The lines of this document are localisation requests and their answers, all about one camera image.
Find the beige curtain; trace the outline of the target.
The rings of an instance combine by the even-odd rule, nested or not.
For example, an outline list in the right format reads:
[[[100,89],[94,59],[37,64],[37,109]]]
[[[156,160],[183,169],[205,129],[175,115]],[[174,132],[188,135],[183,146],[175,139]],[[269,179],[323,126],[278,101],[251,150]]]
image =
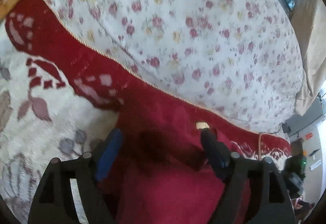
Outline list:
[[[302,116],[325,82],[325,4],[322,0],[295,0],[291,24],[303,62],[303,82],[295,113]]]

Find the red knit garment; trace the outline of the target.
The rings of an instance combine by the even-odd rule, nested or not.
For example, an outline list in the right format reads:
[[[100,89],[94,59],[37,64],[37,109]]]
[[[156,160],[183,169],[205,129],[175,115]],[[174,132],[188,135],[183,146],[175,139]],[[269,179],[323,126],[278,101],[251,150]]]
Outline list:
[[[118,223],[207,223],[224,184],[207,164],[196,124],[232,150],[256,134],[161,92],[121,90],[124,136],[101,188],[118,199]]]

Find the white floral plush blanket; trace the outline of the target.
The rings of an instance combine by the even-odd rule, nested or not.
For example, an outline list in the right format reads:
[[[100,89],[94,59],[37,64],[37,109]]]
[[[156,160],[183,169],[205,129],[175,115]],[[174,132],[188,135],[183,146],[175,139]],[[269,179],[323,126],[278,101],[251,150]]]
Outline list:
[[[77,158],[118,128],[119,91],[170,94],[75,39],[43,0],[21,0],[1,29],[1,196],[26,223],[50,159]],[[282,168],[290,144],[256,136],[231,150]]]

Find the floral white bed sheet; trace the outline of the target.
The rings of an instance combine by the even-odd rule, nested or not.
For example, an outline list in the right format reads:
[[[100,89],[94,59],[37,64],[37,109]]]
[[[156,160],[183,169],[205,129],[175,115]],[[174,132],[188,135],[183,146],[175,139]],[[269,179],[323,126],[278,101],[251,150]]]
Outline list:
[[[273,132],[294,113],[302,58],[278,0],[45,0],[80,40],[143,80]]]

